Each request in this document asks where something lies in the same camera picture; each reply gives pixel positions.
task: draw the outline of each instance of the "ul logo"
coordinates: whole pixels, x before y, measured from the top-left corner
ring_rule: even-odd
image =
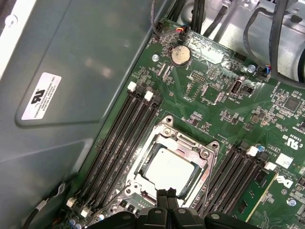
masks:
[[[41,101],[41,98],[43,97],[43,94],[44,94],[45,90],[40,90],[40,91],[37,91],[32,99],[32,102],[31,104],[35,104],[35,103],[38,103]]]

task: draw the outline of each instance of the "green circuit board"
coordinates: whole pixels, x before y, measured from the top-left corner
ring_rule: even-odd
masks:
[[[178,25],[163,20],[162,26],[167,31]],[[178,33],[149,40],[94,143],[71,196],[81,187],[97,155],[100,139],[107,136],[132,81],[137,85],[145,84],[163,100],[145,135],[156,123],[171,115],[173,126],[183,133],[206,144],[213,140],[220,143],[216,166],[236,142],[264,146],[269,156],[267,161],[276,167],[269,172],[266,169],[264,188],[255,181],[248,186],[240,199],[240,204],[245,203],[242,211],[236,207],[232,216],[263,229],[304,228],[303,90],[270,79],[270,76],[262,78],[262,69],[251,60],[193,31],[187,33],[183,43],[191,50],[192,57],[185,66],[177,67],[172,64],[170,53],[178,40]],[[256,67],[254,72],[247,69],[251,64]],[[242,86],[233,94],[232,86],[240,77]],[[125,178],[125,175],[121,177],[116,190],[124,187]],[[139,208],[151,206],[141,196],[128,199]]]

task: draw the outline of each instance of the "gray case side panel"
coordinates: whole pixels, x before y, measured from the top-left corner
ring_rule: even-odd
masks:
[[[170,2],[158,1],[158,9],[165,12]],[[37,1],[0,81],[1,228],[19,228],[52,188],[80,169],[149,37],[150,5]],[[61,76],[59,87],[43,119],[21,120],[43,72]],[[50,218],[61,201],[35,221]]]

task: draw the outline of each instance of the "integrated circuit chip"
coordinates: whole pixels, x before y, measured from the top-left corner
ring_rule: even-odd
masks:
[[[295,98],[290,97],[290,98],[286,101],[284,107],[285,107],[286,109],[288,109],[288,110],[294,112],[294,111],[297,109],[297,107],[299,106],[299,104],[300,104],[300,102],[299,102],[298,100],[296,100]]]

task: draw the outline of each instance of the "capacitor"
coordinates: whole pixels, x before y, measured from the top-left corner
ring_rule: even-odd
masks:
[[[185,45],[178,45],[172,50],[171,60],[173,65],[183,67],[191,60],[191,50]]]
[[[80,220],[77,224],[75,224],[75,227],[77,229],[82,229],[83,227],[85,227],[85,221],[84,220]]]
[[[74,216],[69,220],[69,223],[74,226],[78,222],[79,218],[77,216]]]

